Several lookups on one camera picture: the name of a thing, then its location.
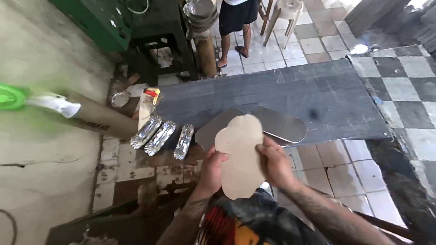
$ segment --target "wire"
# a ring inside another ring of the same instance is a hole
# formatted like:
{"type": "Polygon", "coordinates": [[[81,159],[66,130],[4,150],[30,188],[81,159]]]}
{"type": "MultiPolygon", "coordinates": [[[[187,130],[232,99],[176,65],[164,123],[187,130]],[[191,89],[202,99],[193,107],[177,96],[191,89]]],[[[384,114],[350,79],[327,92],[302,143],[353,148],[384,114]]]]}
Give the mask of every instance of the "wire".
{"type": "Polygon", "coordinates": [[[18,235],[18,227],[17,227],[17,221],[15,220],[14,216],[10,214],[10,212],[0,209],[0,213],[4,213],[6,217],[8,217],[12,223],[12,241],[10,245],[15,245],[15,242],[17,241],[17,235],[18,235]]]}

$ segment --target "wall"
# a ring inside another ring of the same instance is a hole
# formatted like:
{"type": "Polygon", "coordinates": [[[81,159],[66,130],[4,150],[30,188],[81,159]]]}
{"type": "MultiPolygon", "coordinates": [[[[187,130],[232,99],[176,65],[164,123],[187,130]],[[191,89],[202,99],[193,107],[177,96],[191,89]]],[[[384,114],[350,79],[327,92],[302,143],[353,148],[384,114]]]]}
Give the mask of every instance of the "wall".
{"type": "MultiPolygon", "coordinates": [[[[47,1],[0,1],[0,82],[68,87],[104,103],[113,70],[47,1]]],[[[0,209],[17,220],[16,244],[39,245],[49,228],[88,213],[100,136],[27,112],[0,112],[0,164],[27,164],[0,167],[0,209]]],[[[0,213],[0,244],[11,238],[11,223],[0,213]]]]}

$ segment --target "green object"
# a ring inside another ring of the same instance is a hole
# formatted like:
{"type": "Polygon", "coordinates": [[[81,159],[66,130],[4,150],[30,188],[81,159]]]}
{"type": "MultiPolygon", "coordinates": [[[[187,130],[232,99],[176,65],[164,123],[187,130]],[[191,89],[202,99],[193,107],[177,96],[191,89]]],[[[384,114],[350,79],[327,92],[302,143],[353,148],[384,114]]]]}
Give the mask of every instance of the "green object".
{"type": "Polygon", "coordinates": [[[49,0],[106,52],[127,50],[132,13],[124,0],[49,0]]]}
{"type": "Polygon", "coordinates": [[[19,110],[25,105],[26,98],[25,90],[0,83],[0,110],[19,110]]]}

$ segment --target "gray table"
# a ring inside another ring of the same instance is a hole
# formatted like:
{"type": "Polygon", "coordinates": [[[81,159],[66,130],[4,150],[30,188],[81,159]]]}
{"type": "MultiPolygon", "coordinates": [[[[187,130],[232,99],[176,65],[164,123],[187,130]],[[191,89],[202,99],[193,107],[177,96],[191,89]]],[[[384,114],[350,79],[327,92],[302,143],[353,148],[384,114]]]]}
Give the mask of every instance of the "gray table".
{"type": "Polygon", "coordinates": [[[309,132],[299,144],[390,136],[347,59],[160,89],[156,113],[180,127],[192,123],[199,129],[224,109],[237,107],[248,112],[261,105],[305,122],[309,132]]]}

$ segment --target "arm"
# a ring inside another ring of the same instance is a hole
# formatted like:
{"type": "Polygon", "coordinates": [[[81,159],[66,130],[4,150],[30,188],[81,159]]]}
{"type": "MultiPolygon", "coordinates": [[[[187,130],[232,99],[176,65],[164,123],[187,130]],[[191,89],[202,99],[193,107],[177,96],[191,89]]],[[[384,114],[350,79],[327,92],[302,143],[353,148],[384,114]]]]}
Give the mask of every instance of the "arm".
{"type": "Polygon", "coordinates": [[[221,188],[221,162],[227,159],[228,155],[215,152],[214,146],[209,149],[201,166],[198,185],[179,215],[174,217],[156,245],[194,244],[198,233],[198,225],[209,199],[221,188]]]}
{"type": "Polygon", "coordinates": [[[394,244],[369,222],[328,200],[294,178],[289,157],[276,142],[265,137],[257,150],[268,159],[263,170],[267,181],[303,211],[316,228],[334,244],[394,244]]]}

